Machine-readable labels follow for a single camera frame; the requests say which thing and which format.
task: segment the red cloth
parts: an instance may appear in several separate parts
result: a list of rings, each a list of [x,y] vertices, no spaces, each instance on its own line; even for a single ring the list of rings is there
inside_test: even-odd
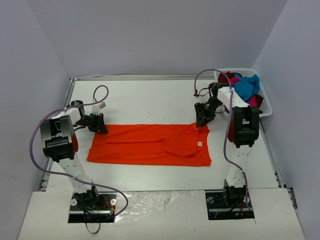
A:
[[[210,166],[207,126],[196,124],[107,125],[96,133],[87,161],[106,164]]]
[[[228,76],[228,78],[230,80],[235,76],[235,74],[239,74],[242,77],[242,75],[240,73],[237,73],[237,72],[227,71],[225,74]],[[218,83],[220,83],[220,84],[227,84],[228,83],[227,78],[222,73],[220,73],[220,75],[218,77]]]
[[[259,108],[261,106],[263,100],[264,100],[263,96],[255,94],[249,98],[249,104],[250,104],[250,106]]]

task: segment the plastic basket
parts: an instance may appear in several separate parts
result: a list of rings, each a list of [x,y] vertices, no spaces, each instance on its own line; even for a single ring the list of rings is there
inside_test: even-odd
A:
[[[226,73],[228,71],[230,71],[231,73],[239,73],[243,77],[252,77],[255,74],[258,75],[258,73],[251,68],[220,68],[219,70],[224,73]],[[220,72],[218,72],[218,71],[214,72],[214,78],[216,81],[218,81],[219,75],[220,75]],[[262,84],[261,78],[260,78],[260,91],[258,92],[258,94],[264,98],[261,106],[259,107],[259,109],[262,111],[262,113],[259,115],[260,118],[264,117],[264,116],[270,116],[272,114],[272,107],[271,107],[270,101],[268,99],[264,85]]]

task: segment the black cable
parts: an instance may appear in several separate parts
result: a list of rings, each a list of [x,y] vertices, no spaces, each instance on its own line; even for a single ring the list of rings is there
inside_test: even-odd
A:
[[[232,208],[230,210],[228,210],[227,212],[232,212],[236,207],[238,207],[238,205],[243,201],[242,197],[241,197],[241,192],[239,190],[237,190],[238,194],[239,194],[239,200],[238,202],[232,206]]]
[[[86,128],[86,126],[80,126],[80,127],[75,128],[74,131],[77,131],[79,129],[85,129],[85,128]]]
[[[220,112],[214,112],[215,114],[223,114],[226,111],[226,109],[224,109],[223,111]]]
[[[78,204],[77,207],[78,207],[80,210],[82,210],[82,211],[84,210],[83,207],[82,207],[82,205],[79,205],[79,204]],[[85,209],[85,212],[86,212],[87,214],[91,214],[91,215],[94,214],[94,213],[88,211],[87,209]]]
[[[83,220],[84,220],[84,224],[85,224],[85,227],[87,229],[87,231],[91,234],[97,234],[101,228],[101,223],[99,222],[99,228],[97,229],[97,231],[95,232],[91,232],[89,229],[88,229],[88,224],[87,224],[87,215],[86,213],[88,212],[86,209],[85,209],[85,206],[84,206],[84,201],[83,201],[83,195],[81,196],[81,205],[82,205],[82,210],[83,210]]]
[[[203,96],[207,95],[208,93],[210,93],[210,92],[208,91],[206,94],[201,95],[201,94],[200,94],[200,93],[201,93],[201,91],[203,91],[203,90],[205,90],[205,89],[209,89],[209,88],[208,88],[208,87],[204,87],[204,88],[202,88],[202,89],[199,91],[199,96],[203,97]]]

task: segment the white table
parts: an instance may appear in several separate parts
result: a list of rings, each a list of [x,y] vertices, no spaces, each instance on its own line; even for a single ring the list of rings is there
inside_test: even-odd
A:
[[[199,80],[197,88],[205,88],[212,80]],[[106,124],[191,124],[196,121],[192,80],[120,80],[76,81],[71,100],[92,101],[94,89],[105,84],[110,93],[106,107],[102,109]],[[105,95],[105,89],[97,91],[96,98]],[[208,95],[200,99],[205,101]],[[91,107],[86,107],[87,114]],[[78,156],[83,168],[95,183],[118,188],[122,191],[169,190],[218,190],[224,186],[229,164],[223,156],[223,141],[227,121],[222,114],[208,124],[207,143],[212,159],[210,167],[148,166],[104,164],[87,161],[94,133],[88,129],[76,132],[79,143]],[[54,163],[52,170],[62,172]],[[277,188],[278,184],[260,134],[249,156],[247,165],[249,188]],[[51,175],[47,191],[72,191],[64,176]]]
[[[199,81],[198,89],[211,82]],[[196,120],[197,100],[192,96],[191,80],[76,81],[71,99],[89,103],[100,84],[110,89],[107,107],[102,111],[106,124],[190,124]],[[104,93],[99,90],[97,98]],[[91,235],[83,223],[68,223],[72,186],[66,177],[52,175],[46,192],[32,194],[19,240],[303,240],[288,192],[278,188],[261,136],[254,144],[247,168],[255,219],[208,220],[204,190],[222,189],[229,169],[223,157],[226,125],[223,116],[209,124],[210,167],[87,162],[94,134],[87,129],[77,131],[84,170],[94,182],[126,191],[128,208],[114,223],[102,223],[100,232]],[[58,164],[52,170],[62,171]],[[119,210],[125,201],[119,194],[117,200]]]

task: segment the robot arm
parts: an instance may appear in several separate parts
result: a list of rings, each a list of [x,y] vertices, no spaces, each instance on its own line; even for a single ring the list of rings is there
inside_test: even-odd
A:
[[[228,83],[211,83],[209,85],[210,98],[205,103],[196,103],[196,126],[202,127],[216,117],[216,109],[222,104],[229,110],[231,90]],[[250,106],[244,102],[233,90],[232,116],[228,132],[228,152],[231,161],[239,165],[230,165],[229,173],[224,181],[224,200],[226,205],[233,206],[245,197],[245,179],[247,162],[252,146],[259,137],[258,107]]]
[[[82,101],[77,100],[73,101],[71,106],[82,104]],[[107,134],[104,115],[97,107],[99,108],[99,106],[92,106],[90,115],[85,115],[83,106],[72,107],[44,121],[40,126],[42,149],[45,156],[57,162],[67,174],[89,183],[92,180],[85,173],[77,155],[79,147],[74,127],[84,126],[88,127],[91,132]],[[73,186],[74,197],[78,202],[84,201],[88,205],[99,201],[96,187],[80,183],[74,178],[69,178],[69,180]]]

